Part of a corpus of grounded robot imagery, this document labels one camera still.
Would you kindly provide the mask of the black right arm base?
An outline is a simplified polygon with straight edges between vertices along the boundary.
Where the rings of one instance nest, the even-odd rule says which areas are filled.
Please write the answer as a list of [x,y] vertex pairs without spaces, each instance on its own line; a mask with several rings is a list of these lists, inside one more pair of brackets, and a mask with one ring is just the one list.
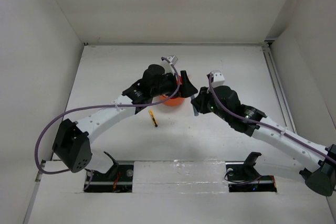
[[260,175],[255,170],[259,152],[251,152],[244,161],[229,161],[225,163],[224,180],[228,182],[230,193],[276,193],[276,183],[273,176]]

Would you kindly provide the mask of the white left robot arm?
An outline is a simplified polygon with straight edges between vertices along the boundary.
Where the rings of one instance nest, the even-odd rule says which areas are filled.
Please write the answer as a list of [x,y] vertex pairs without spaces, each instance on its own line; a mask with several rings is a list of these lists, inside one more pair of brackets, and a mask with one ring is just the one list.
[[92,150],[91,144],[105,131],[149,106],[153,98],[165,95],[189,98],[197,93],[186,71],[174,75],[160,65],[149,65],[141,79],[124,90],[107,108],[77,120],[61,122],[53,144],[54,153],[72,173],[96,171],[105,180],[117,175],[117,161],[108,153]]

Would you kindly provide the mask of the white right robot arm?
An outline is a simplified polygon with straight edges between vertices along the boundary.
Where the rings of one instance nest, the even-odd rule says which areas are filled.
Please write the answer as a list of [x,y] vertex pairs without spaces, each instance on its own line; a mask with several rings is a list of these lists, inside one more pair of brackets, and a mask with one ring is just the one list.
[[191,104],[198,113],[214,113],[233,130],[291,156],[301,164],[295,174],[314,192],[330,197],[335,191],[335,145],[326,147],[288,131],[259,109],[242,104],[228,86],[202,87]]

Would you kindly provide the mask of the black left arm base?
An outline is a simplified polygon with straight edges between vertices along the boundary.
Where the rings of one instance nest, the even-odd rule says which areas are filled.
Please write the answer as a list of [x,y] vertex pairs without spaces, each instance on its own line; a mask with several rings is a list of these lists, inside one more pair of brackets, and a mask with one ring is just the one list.
[[105,156],[112,161],[105,173],[87,171],[83,191],[86,193],[131,193],[133,186],[134,161],[116,161],[109,153]]

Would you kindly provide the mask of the yellow black utility knife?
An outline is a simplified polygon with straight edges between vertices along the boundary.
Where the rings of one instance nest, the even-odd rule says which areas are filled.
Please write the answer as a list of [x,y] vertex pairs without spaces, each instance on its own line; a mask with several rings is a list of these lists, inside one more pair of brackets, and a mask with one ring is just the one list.
[[152,122],[153,122],[153,125],[154,125],[155,127],[158,127],[158,123],[157,123],[157,121],[156,121],[156,119],[155,119],[155,116],[154,116],[152,110],[149,110],[149,115],[150,115],[150,117],[151,117],[151,120],[152,120]]

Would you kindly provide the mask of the blue grey marker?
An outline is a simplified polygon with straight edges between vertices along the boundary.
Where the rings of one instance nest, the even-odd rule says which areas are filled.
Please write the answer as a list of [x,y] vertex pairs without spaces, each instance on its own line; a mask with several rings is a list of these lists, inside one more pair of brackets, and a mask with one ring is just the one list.
[[195,108],[195,106],[193,106],[193,111],[194,111],[194,116],[198,116],[198,111],[197,111],[197,109]]

